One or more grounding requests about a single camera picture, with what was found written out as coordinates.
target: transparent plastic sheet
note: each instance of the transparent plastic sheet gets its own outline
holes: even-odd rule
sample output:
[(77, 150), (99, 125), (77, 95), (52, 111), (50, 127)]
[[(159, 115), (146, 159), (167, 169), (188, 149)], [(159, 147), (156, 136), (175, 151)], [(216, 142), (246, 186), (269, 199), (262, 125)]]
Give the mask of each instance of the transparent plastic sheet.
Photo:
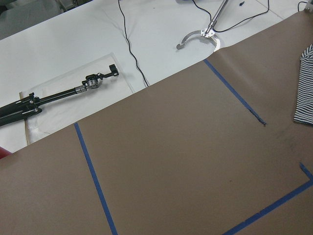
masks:
[(121, 99), (130, 96), (134, 91), (127, 83), (124, 73), (114, 54), (101, 57), (91, 63), (78, 67), (63, 75), (55, 77), (27, 91), (21, 92), (21, 98), (34, 92), (43, 98), (82, 85), (90, 74), (110, 73), (109, 65), (115, 64), (119, 76), (99, 80), (99, 88), (87, 90), (51, 103), (41, 105), (40, 114), (25, 121), (27, 144), (36, 142), (72, 123), (85, 118)]

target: black cable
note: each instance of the black cable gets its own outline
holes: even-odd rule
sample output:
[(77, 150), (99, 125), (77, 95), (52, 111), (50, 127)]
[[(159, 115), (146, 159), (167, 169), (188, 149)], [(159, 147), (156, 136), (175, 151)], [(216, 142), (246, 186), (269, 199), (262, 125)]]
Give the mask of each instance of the black cable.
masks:
[(143, 72), (141, 71), (141, 69), (140, 69), (139, 66), (138, 66), (137, 58), (134, 56), (134, 54), (133, 54), (132, 51), (131, 51), (131, 43), (130, 43), (130, 41), (128, 40), (127, 32), (126, 32), (126, 20), (125, 20), (125, 15), (124, 15), (124, 13), (123, 13), (123, 11), (122, 11), (121, 5), (119, 4), (119, 0), (117, 0), (117, 1), (118, 1), (118, 7), (119, 7), (119, 9), (120, 9), (120, 11), (121, 11), (121, 13), (122, 13), (122, 15), (123, 15), (123, 18), (124, 18), (125, 38), (126, 38), (127, 43), (128, 43), (128, 50), (129, 50), (129, 53), (130, 53), (130, 54), (133, 56), (133, 58), (135, 59), (135, 61), (136, 61), (136, 67), (137, 67), (137, 69), (139, 70), (139, 72), (141, 73), (141, 75), (142, 75), (142, 77), (143, 77), (143, 80), (144, 80), (144, 82), (145, 82), (145, 86), (148, 87), (148, 86), (149, 86), (149, 83), (148, 83), (148, 81), (147, 81), (145, 75), (143, 74)]
[(300, 11), (299, 10), (299, 5), (300, 5), (300, 3), (307, 3), (306, 1), (300, 1), (299, 3), (298, 3), (298, 12)]
[(247, 20), (250, 20), (250, 19), (253, 19), (254, 17), (257, 17), (257, 16), (261, 16), (261, 15), (263, 15), (263, 14), (266, 14), (266, 13), (268, 13), (268, 11), (269, 11), (269, 0), (268, 0), (268, 9), (267, 9), (265, 12), (262, 12), (262, 13), (260, 13), (260, 14), (255, 15), (255, 16), (251, 16), (251, 17), (249, 17), (249, 18), (246, 18), (246, 19), (240, 21), (239, 23), (233, 25), (232, 27), (230, 27), (230, 28), (228, 28), (228, 29), (221, 30), (221, 31), (218, 31), (218, 30), (215, 30), (215, 29), (214, 29), (214, 31), (215, 31), (215, 32), (218, 32), (218, 33), (226, 32), (226, 31), (232, 29), (233, 27), (236, 27), (237, 25), (241, 24), (242, 22), (247, 21)]
[(194, 2), (194, 5), (195, 5), (198, 9), (200, 9), (200, 10), (202, 10), (202, 11), (205, 11), (207, 14), (209, 14), (209, 16), (210, 16), (210, 21), (211, 21), (211, 20), (212, 20), (211, 13), (208, 12), (207, 10), (205, 10), (205, 9), (203, 9), (203, 8), (201, 8), (201, 7), (199, 7), (199, 6), (196, 4), (195, 0), (192, 0), (192, 1)]

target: red object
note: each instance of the red object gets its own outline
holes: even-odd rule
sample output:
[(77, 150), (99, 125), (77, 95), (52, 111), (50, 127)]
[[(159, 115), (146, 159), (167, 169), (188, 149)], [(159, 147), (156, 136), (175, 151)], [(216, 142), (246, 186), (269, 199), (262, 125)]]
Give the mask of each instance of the red object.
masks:
[(10, 155), (11, 153), (8, 150), (5, 150), (4, 148), (0, 147), (0, 159), (4, 158), (8, 155)]

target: blue tape strip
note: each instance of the blue tape strip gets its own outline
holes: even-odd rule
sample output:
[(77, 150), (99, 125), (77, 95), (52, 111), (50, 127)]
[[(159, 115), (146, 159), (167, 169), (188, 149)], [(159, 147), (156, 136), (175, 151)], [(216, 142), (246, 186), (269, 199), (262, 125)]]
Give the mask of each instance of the blue tape strip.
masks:
[(309, 187), (313, 186), (313, 175), (306, 169), (306, 167), (302, 163), (300, 163), (300, 167), (304, 171), (304, 173), (309, 177), (309, 179), (310, 179), (309, 181), (307, 181), (306, 183), (304, 183), (300, 187), (296, 188), (295, 190), (291, 191), (290, 193), (288, 193), (284, 197), (278, 199), (276, 202), (274, 202), (273, 204), (264, 208), (260, 212), (254, 214), (253, 216), (251, 216), (250, 218), (248, 218), (244, 222), (242, 222), (242, 223), (238, 224), (237, 226), (235, 226), (234, 228), (228, 230), (223, 235), (234, 235), (234, 234), (236, 234), (237, 232), (244, 229), (248, 225), (250, 225), (253, 222), (257, 221), (258, 219), (262, 218), (264, 215), (270, 213), (272, 210), (276, 209), (277, 207), (281, 206), (285, 202), (287, 202), (290, 199), (294, 198), (295, 196), (299, 195), (300, 193), (302, 193), (303, 191), (305, 191)]
[(252, 107), (236, 92), (236, 90), (226, 81), (225, 78), (214, 68), (214, 66), (208, 62), (208, 60), (203, 60), (205, 64), (217, 75), (217, 77), (224, 83), (224, 85), (236, 96), (236, 98), (258, 119), (260, 123), (266, 125), (266, 122), (252, 109)]
[(88, 150), (87, 150), (87, 147), (86, 147), (86, 144), (85, 144), (82, 132), (80, 131), (78, 123), (74, 123), (74, 126), (75, 126), (75, 129), (76, 129), (77, 135), (78, 135), (78, 139), (79, 139), (80, 145), (81, 145), (81, 147), (83, 149), (83, 152), (84, 152), (84, 155), (85, 155), (85, 158), (86, 158), (86, 161), (87, 161), (87, 164), (88, 164), (88, 167), (89, 167), (89, 170), (90, 170), (90, 173), (91, 173), (94, 185), (95, 185), (95, 187), (97, 189), (98, 196), (99, 196), (100, 202), (102, 204), (103, 211), (104, 211), (104, 213), (105, 213), (105, 215), (107, 217), (107, 221), (109, 223), (109, 227), (111, 229), (112, 235), (118, 235), (117, 231), (116, 231), (116, 227), (115, 227), (113, 219), (112, 219), (112, 216), (111, 216), (110, 211), (109, 211), (108, 204), (106, 202), (106, 199), (104, 198), (101, 186), (99, 184), (98, 177), (97, 177), (96, 172), (95, 172), (95, 170), (93, 168), (92, 161), (90, 159), (90, 156), (89, 156), (89, 153), (88, 153)]

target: black and white striped cloth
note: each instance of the black and white striped cloth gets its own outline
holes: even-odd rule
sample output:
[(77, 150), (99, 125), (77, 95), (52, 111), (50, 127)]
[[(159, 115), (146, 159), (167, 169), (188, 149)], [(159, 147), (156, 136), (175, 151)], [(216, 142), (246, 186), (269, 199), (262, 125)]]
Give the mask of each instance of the black and white striped cloth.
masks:
[(297, 106), (293, 120), (313, 125), (313, 44), (300, 58)]

